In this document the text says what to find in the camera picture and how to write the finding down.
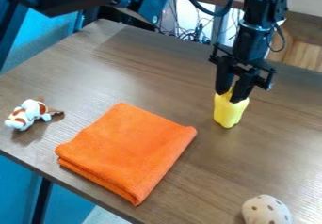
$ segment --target wooden table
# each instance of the wooden table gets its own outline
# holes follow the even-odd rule
[[[1,153],[131,221],[243,223],[242,203],[270,194],[295,223],[322,219],[322,76],[279,65],[270,92],[256,89],[242,122],[214,123],[211,48],[105,20],[0,77],[0,118],[39,95],[66,116],[24,133],[1,127]],[[60,168],[55,147],[117,102],[195,126],[199,135],[137,208]]]

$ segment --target plush toy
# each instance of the plush toy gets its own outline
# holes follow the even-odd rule
[[[35,120],[43,119],[50,121],[52,115],[61,114],[62,111],[48,108],[44,103],[43,98],[38,100],[26,100],[20,107],[16,107],[5,121],[5,125],[20,131],[25,131]]]
[[[246,224],[291,224],[292,215],[280,200],[260,195],[246,201],[242,208]]]

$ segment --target wire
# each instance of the wire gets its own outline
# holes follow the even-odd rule
[[[228,13],[228,11],[230,10],[230,8],[233,5],[233,0],[228,0],[227,5],[220,11],[217,12],[213,12],[209,9],[204,8],[197,0],[189,0],[193,6],[195,6],[196,8],[198,8],[199,10],[203,11],[204,13],[211,15],[213,17],[223,17],[224,15],[226,15]]]
[[[272,27],[271,31],[274,31],[275,29],[277,30],[277,32],[279,33],[279,35],[280,35],[280,37],[282,39],[282,47],[280,49],[278,49],[278,50],[273,49],[271,47],[270,42],[272,41],[272,38],[269,37],[269,36],[273,36],[273,34],[271,34],[271,32],[270,32],[270,34],[268,34],[266,36],[266,43],[267,43],[267,46],[270,49],[270,51],[272,51],[274,53],[278,53],[278,52],[282,51],[285,48],[286,39],[285,39],[284,34],[282,33],[282,30],[281,30],[280,26],[277,23],[274,23],[274,27]]]

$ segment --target folded orange cloth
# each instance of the folded orange cloth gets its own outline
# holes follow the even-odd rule
[[[56,154],[61,166],[139,205],[196,134],[193,127],[115,104]]]

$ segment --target metal frame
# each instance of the metal frame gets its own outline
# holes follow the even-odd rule
[[[11,47],[24,22],[28,7],[15,0],[0,0],[0,72],[3,70]]]
[[[45,218],[48,201],[52,192],[53,183],[46,178],[42,178],[40,191],[38,194],[32,224],[42,224]]]

